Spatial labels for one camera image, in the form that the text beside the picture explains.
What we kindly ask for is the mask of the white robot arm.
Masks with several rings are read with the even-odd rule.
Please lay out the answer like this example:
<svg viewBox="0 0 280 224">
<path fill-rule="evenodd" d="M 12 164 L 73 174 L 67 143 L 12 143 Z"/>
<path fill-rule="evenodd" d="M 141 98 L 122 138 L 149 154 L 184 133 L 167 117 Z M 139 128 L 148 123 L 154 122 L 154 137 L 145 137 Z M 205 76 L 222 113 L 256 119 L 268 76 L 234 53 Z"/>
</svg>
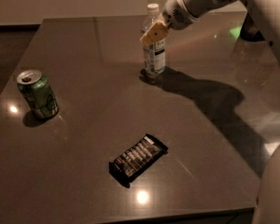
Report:
<svg viewBox="0 0 280 224">
<path fill-rule="evenodd" d="M 142 35 L 150 46 L 164 39 L 171 29 L 182 30 L 206 12 L 237 0 L 167 0 L 156 22 Z M 280 0 L 239 0 L 272 48 L 280 64 Z M 252 224 L 280 224 L 280 145 L 263 172 Z"/>
</svg>

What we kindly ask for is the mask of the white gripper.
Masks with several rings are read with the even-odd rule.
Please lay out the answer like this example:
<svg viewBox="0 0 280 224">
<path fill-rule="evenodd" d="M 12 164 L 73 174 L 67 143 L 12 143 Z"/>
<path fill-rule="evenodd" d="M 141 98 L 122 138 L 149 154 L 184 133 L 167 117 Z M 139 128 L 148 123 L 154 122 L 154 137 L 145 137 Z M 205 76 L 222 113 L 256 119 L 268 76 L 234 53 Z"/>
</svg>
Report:
<svg viewBox="0 0 280 224">
<path fill-rule="evenodd" d="M 166 24 L 163 21 L 153 23 L 141 36 L 140 42 L 149 47 L 168 36 L 168 27 L 174 30 L 183 30 L 196 22 L 198 18 L 189 9 L 193 2 L 194 0 L 167 0 L 162 11 Z"/>
</svg>

